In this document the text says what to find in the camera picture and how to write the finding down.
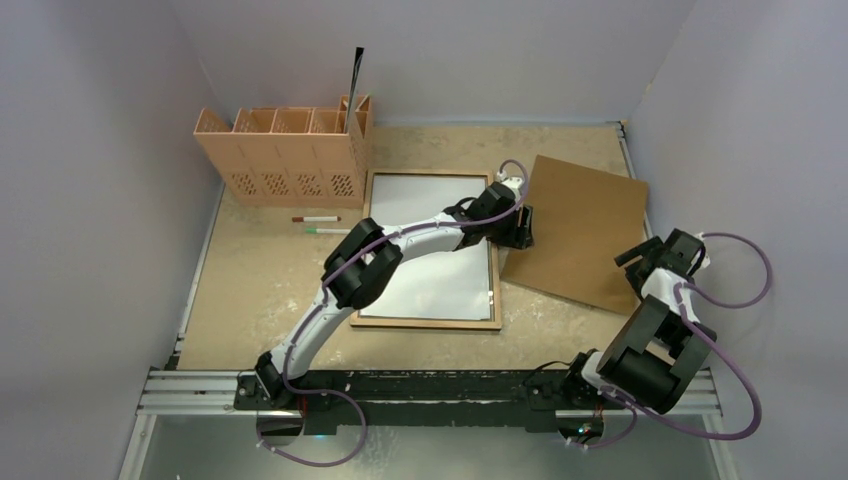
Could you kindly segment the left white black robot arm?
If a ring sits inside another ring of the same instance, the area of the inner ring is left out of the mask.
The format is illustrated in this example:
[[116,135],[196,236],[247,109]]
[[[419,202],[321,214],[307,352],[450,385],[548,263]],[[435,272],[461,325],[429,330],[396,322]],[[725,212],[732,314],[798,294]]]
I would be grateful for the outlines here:
[[526,195],[525,180],[510,176],[422,222],[382,226],[370,217],[359,221],[325,260],[307,312],[282,343],[258,357],[254,375],[260,397],[275,409],[292,405],[303,391],[296,380],[308,372],[327,339],[353,313],[376,302],[401,265],[482,241],[529,247],[532,209]]

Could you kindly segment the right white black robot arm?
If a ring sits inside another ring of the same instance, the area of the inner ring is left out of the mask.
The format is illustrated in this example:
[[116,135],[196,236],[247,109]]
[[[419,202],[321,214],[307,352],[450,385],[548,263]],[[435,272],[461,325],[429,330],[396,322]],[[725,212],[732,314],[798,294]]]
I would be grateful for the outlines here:
[[614,258],[639,305],[606,349],[575,357],[561,381],[569,404],[587,407],[603,391],[621,392],[659,414],[677,404],[710,348],[684,325],[681,308],[691,300],[678,300],[674,287],[691,281],[705,258],[703,241],[679,229]]

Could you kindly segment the brown cardboard backing board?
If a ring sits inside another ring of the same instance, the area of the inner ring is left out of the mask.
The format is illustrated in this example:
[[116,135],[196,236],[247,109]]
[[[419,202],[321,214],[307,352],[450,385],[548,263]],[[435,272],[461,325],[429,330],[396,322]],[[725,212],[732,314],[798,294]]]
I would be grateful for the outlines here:
[[512,250],[501,278],[628,315],[636,296],[614,258],[645,239],[647,183],[539,155],[526,204],[534,245]]

